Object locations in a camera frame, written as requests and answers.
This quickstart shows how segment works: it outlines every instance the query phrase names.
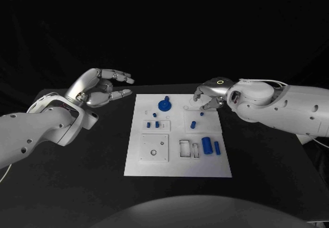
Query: black table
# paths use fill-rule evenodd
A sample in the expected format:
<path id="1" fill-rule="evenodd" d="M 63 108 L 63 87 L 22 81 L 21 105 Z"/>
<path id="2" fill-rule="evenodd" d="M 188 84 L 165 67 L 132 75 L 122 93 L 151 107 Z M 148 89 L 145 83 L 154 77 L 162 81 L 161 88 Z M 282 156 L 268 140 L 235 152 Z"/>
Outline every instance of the black table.
<path id="1" fill-rule="evenodd" d="M 67 146 L 37 146 L 0 184 L 1 227 L 89 227 L 138 203 L 194 194 L 249 200 L 305 221 L 329 220 L 329 190 L 295 135 L 242 121 L 227 106 L 219 119 L 232 178 L 122 175 L 135 94 L 191 94 L 197 86 L 123 87 L 134 94 L 93 109 L 99 120 Z M 41 90 L 37 98 L 64 91 Z"/>

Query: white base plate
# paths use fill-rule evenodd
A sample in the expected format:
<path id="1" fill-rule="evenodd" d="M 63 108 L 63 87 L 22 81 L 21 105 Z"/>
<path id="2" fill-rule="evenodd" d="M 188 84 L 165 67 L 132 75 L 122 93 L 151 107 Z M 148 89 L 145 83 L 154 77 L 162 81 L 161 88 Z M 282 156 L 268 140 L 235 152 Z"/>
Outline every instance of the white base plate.
<path id="1" fill-rule="evenodd" d="M 168 96 L 168 101 L 171 103 L 171 108 L 167 112 L 161 112 L 157 108 L 157 104 L 164 99 L 164 96 Z M 224 144 L 220 134 L 217 112 L 214 109 L 209 109 L 206 111 L 201 111 L 204 113 L 203 116 L 197 116 L 196 114 L 200 112 L 199 106 L 204 105 L 209 102 L 210 98 L 204 95 L 200 95 L 200 100 L 194 103 L 191 101 L 191 96 L 193 95 L 190 94 L 136 94 L 123 168 L 125 176 L 232 177 Z M 184 119 L 188 117 L 194 119 L 196 126 L 199 126 L 201 129 L 194 133 L 188 132 L 187 127 L 190 124 L 187 125 L 184 123 Z M 158 129 L 158 131 L 155 130 L 154 132 L 145 132 L 147 129 L 144 127 L 144 121 L 149 120 L 170 120 L 168 131 L 165 130 L 161 132 Z M 167 135 L 167 162 L 158 162 L 161 156 L 157 157 L 155 155 L 149 155 L 149 149 L 157 146 L 157 139 L 154 140 L 154 145 L 142 147 L 141 144 L 144 141 L 141 137 L 145 134 L 162 134 L 162 136 Z M 203 153 L 203 137 L 210 138 L 213 150 L 212 154 Z M 199 158 L 193 158 L 193 156 L 188 158 L 180 157 L 180 140 L 188 140 L 190 152 L 191 144 L 197 144 Z M 216 155 L 213 145 L 214 141 L 219 142 L 220 155 Z M 145 161 L 141 162 L 139 158 L 142 158 L 142 156 L 145 156 Z"/>

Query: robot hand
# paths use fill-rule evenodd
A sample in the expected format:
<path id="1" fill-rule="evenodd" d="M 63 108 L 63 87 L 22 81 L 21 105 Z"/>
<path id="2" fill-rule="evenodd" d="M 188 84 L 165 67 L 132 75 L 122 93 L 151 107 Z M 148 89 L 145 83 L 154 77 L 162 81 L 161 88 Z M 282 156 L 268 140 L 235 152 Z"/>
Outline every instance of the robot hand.
<path id="1" fill-rule="evenodd" d="M 89 69 L 77 78 L 70 88 L 66 91 L 64 98 L 76 105 L 83 103 L 92 108 L 103 106 L 109 101 L 128 96 L 132 92 L 128 89 L 112 92 L 112 84 L 108 79 L 134 83 L 131 75 L 122 71 L 110 69 Z M 86 94 L 92 88 L 99 88 L 103 92 L 92 92 Z"/>
<path id="2" fill-rule="evenodd" d="M 214 77 L 197 86 L 193 94 L 193 101 L 200 98 L 200 94 L 204 94 L 212 98 L 212 100 L 203 106 L 200 106 L 200 110 L 220 108 L 223 106 L 226 92 L 233 84 L 235 83 L 227 78 Z"/>

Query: small blue part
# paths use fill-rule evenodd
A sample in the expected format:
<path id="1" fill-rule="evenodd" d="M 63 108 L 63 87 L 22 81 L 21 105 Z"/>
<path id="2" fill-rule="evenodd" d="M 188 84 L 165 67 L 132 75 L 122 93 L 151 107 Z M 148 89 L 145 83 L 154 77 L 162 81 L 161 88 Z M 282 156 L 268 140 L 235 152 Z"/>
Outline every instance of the small blue part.
<path id="1" fill-rule="evenodd" d="M 191 121 L 190 128 L 194 129 L 196 121 Z"/>
<path id="2" fill-rule="evenodd" d="M 168 96 L 164 97 L 164 100 L 158 102 L 158 109 L 165 112 L 171 108 L 171 103 L 168 101 Z"/>
<path id="3" fill-rule="evenodd" d="M 216 155 L 220 155 L 219 144 L 214 142 Z"/>
<path id="4" fill-rule="evenodd" d="M 201 138 L 201 147 L 203 147 L 203 153 L 212 154 L 212 146 L 210 146 L 210 138 L 204 137 Z"/>

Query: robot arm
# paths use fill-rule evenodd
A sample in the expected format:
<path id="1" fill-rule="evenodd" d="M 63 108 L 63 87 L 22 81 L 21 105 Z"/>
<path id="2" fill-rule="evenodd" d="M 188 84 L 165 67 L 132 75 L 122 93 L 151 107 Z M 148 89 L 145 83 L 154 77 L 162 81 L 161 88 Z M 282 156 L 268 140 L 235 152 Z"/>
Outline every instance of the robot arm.
<path id="1" fill-rule="evenodd" d="M 80 106 L 100 107 L 131 94 L 128 89 L 112 92 L 108 80 L 112 78 L 134 83 L 129 74 L 121 71 L 89 69 L 72 84 L 64 97 L 50 93 L 35 101 L 27 113 L 0 117 L 0 169 L 25 158 L 43 141 L 64 146 L 73 141 L 80 128 L 90 129 L 98 115 Z M 103 92 L 87 94 L 93 87 Z"/>
<path id="2" fill-rule="evenodd" d="M 276 82 L 239 79 L 233 83 L 223 77 L 210 79 L 193 95 L 194 101 L 200 94 L 212 97 L 200 110 L 222 107 L 224 100 L 242 120 L 298 135 L 329 137 L 329 90 L 281 82 L 274 88 L 263 81 Z"/>

